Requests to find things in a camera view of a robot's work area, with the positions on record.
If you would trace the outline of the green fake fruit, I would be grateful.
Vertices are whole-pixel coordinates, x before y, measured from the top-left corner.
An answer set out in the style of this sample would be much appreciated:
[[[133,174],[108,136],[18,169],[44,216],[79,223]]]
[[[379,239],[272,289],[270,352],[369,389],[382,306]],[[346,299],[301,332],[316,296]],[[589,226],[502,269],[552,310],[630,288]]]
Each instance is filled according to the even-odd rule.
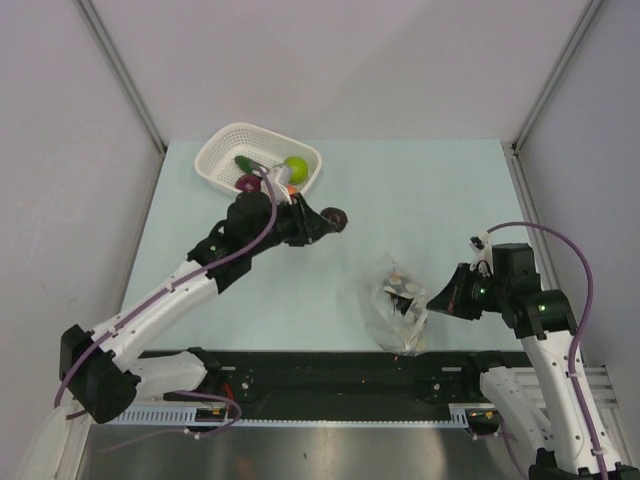
[[[284,164],[291,169],[291,184],[300,185],[307,180],[309,167],[304,158],[291,156],[284,160]]]

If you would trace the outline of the dark brown fake food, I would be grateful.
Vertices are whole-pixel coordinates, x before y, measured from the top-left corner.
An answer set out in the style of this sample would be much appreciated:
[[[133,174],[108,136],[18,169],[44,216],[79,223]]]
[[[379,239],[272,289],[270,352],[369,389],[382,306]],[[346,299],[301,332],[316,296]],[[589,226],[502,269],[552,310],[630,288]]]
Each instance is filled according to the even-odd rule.
[[[335,207],[323,209],[320,215],[330,224],[332,231],[335,233],[342,232],[348,224],[347,214]]]

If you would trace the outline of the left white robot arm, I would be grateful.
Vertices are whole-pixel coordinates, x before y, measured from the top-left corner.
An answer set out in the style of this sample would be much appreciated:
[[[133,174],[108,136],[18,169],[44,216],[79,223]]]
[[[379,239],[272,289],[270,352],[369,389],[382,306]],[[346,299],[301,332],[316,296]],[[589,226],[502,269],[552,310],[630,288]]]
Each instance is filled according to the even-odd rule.
[[[221,388],[221,365],[211,353],[191,347],[145,358],[148,343],[247,274],[255,256],[281,244],[312,245],[347,223],[344,211],[327,207],[315,212],[300,194],[278,204],[265,193],[238,195],[225,219],[155,292],[91,330],[74,325],[64,332],[62,390],[98,424],[114,420],[137,400],[214,397]]]

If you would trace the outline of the polka dot zip bag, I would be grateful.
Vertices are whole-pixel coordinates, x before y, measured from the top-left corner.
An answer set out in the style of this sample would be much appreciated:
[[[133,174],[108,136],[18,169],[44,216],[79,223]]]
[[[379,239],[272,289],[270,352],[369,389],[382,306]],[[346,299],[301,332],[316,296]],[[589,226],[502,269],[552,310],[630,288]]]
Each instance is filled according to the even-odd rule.
[[[361,276],[359,295],[365,328],[383,351],[401,356],[426,352],[428,295],[408,269],[383,255]]]

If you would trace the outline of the dark fake grape bunch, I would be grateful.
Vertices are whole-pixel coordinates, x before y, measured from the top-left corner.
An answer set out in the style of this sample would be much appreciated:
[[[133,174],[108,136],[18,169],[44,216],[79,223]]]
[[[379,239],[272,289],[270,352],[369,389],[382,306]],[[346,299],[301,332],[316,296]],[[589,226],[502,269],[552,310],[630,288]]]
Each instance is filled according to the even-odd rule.
[[[401,279],[391,279],[383,283],[383,290],[389,296],[393,311],[405,315],[414,300],[414,295],[407,290],[406,283]]]

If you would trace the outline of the dark green fake cucumber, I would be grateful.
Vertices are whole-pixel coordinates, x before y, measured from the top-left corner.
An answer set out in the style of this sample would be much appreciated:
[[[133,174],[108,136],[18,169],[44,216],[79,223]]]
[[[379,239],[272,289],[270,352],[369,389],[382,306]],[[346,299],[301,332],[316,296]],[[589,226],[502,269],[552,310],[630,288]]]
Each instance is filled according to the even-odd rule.
[[[236,156],[234,162],[236,166],[246,174],[260,176],[263,170],[268,171],[267,167],[244,155]]]

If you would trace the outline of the purple fake fruit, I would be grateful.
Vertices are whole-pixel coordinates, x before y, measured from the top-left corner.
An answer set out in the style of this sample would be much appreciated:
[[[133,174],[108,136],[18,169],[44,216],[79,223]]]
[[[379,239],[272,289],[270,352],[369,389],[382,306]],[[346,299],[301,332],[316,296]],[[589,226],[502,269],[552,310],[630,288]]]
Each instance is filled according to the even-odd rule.
[[[253,174],[244,174],[236,181],[235,188],[241,192],[260,192],[261,179]]]

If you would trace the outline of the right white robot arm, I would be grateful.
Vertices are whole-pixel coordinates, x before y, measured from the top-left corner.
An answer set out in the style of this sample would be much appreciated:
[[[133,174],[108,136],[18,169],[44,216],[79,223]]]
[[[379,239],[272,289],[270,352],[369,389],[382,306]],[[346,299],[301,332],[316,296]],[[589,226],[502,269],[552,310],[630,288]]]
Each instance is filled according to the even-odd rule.
[[[493,265],[483,274],[467,263],[427,307],[456,318],[499,314],[514,331],[533,367],[545,407],[516,385],[497,352],[481,354],[463,373],[461,388],[473,401],[489,399],[522,445],[531,449],[530,479],[636,479],[602,423],[584,368],[572,347],[577,327],[566,296],[545,290],[532,261]]]

